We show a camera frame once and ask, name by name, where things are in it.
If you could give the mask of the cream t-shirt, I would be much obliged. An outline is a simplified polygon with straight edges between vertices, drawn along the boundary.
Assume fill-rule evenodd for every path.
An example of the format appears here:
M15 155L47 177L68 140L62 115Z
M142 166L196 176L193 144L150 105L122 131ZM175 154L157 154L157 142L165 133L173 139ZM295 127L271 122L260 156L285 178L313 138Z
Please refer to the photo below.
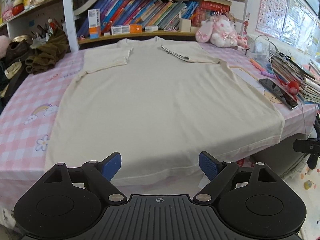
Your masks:
M197 43L122 40L85 51L60 101L44 168L119 152L113 182L150 185L194 173L202 151L232 160L277 144L284 125L270 100Z

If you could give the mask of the black smartphone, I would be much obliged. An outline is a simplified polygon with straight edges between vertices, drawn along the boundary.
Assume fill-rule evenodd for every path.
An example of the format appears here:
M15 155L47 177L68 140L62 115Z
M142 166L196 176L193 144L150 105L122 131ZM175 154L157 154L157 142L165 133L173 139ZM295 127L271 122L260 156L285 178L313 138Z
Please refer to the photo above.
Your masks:
M293 110L298 107L298 103L271 79L259 79L259 83L288 109Z

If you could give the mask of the stack of notebooks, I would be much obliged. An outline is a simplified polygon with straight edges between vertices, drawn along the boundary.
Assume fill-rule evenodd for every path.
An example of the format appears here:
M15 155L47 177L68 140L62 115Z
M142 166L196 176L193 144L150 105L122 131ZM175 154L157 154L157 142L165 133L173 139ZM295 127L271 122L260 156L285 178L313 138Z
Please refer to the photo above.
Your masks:
M299 83L300 89L295 97L299 97L304 103L319 103L319 79L312 72L282 53L273 55L270 63L275 76L285 82Z

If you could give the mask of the pink checkered table mat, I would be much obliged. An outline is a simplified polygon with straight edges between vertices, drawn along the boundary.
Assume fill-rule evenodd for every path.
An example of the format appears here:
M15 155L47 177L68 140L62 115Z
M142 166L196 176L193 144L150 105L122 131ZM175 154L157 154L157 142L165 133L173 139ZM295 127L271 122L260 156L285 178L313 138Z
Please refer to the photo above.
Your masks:
M308 102L287 109L259 85L261 75L241 52L203 44L213 57L270 100L285 119L282 139L287 141L313 131L317 104ZM61 98L83 65L84 52L67 54L52 70L29 75L1 113L1 226L16 231L13 207L43 174L46 150Z

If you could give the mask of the orange marker pen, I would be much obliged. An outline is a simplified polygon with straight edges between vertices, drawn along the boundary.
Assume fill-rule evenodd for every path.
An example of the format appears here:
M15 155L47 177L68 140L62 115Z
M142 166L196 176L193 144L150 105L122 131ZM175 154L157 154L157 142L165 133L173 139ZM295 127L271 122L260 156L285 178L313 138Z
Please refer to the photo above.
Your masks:
M250 60L251 64L253 64L253 66L255 66L255 68L257 68L261 72L265 71L265 69L259 63L257 63L257 61L255 61L254 59L249 59L249 60Z

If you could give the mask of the white power adapter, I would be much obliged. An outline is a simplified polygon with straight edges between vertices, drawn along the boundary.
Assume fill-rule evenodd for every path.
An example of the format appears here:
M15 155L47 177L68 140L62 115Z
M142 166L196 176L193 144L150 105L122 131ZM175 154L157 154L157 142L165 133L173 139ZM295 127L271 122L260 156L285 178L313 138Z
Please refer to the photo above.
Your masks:
M249 49L246 56L250 59L270 61L273 55L279 53L277 46L265 34L248 34L247 38Z

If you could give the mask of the brown velvet cloth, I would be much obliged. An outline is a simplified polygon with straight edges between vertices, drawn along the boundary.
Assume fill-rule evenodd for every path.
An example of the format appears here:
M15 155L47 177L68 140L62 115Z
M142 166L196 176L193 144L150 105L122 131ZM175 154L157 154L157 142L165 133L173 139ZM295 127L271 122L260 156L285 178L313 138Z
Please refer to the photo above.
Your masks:
M57 27L49 40L35 49L25 60L26 71L29 74L40 74L53 68L57 62L70 52L68 38L63 29Z

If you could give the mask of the pink white plush bunny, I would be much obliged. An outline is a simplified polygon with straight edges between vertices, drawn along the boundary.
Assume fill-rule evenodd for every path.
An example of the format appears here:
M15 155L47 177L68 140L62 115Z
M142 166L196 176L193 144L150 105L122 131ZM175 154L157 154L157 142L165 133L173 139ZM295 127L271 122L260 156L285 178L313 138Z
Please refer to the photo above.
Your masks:
M211 16L208 20L202 21L195 38L197 42L210 42L220 48L249 48L247 37L238 34L233 23L225 15Z

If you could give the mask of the beige pen holder box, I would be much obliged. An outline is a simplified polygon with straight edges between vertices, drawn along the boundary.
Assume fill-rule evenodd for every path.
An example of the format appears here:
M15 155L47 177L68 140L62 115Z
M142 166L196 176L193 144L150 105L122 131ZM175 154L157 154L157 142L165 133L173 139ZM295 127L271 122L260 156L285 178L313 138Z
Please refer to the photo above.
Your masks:
M183 33L191 32L191 20L181 18L179 21L178 31Z

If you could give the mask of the flat white orange box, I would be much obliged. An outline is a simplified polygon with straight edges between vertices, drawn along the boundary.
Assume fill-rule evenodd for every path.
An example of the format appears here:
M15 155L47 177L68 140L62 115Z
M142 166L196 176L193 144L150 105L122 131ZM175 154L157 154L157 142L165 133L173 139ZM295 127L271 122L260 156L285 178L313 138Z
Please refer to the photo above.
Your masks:
M141 32L142 26L140 24L116 25L111 28L112 35L135 34Z

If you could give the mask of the white charger on shelf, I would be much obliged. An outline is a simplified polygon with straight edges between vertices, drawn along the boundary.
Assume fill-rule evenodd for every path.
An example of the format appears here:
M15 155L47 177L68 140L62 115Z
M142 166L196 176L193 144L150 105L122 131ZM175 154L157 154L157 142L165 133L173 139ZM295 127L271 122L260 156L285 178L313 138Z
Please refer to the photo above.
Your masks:
M146 33L153 33L153 32L158 31L158 27L157 27L156 25L146 26L146 27L144 28L144 31L145 31Z

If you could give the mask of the brass bowl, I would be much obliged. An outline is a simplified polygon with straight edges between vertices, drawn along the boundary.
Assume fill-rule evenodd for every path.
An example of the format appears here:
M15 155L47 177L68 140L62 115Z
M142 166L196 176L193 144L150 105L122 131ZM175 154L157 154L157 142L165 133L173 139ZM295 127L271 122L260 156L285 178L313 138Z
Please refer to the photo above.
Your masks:
M33 44L33 39L31 38L30 35L20 35L12 39L12 42L22 42L22 41L26 41L29 45Z

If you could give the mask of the tall white orange box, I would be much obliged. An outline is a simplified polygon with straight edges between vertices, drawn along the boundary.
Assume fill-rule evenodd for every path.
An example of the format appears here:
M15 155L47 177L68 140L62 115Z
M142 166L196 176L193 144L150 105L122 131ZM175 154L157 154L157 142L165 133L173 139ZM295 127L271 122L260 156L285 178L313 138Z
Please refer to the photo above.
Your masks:
M88 11L88 31L89 38L96 39L101 35L100 9Z

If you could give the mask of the row of colourful books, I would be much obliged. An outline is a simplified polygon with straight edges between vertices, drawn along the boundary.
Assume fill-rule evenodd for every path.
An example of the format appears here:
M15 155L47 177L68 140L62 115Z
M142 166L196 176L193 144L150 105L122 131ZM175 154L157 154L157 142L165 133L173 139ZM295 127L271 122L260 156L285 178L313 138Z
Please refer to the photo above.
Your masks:
M197 27L214 14L226 16L231 5L227 0L98 0L93 8L100 10L100 34L104 35L123 25L175 29L180 19L191 20Z

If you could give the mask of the alphabet wall poster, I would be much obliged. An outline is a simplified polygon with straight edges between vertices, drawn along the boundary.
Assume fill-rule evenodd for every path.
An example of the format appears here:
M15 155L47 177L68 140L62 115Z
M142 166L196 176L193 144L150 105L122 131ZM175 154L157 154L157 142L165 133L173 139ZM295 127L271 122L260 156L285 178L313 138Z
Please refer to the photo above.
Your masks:
M255 31L319 57L319 0L260 0Z

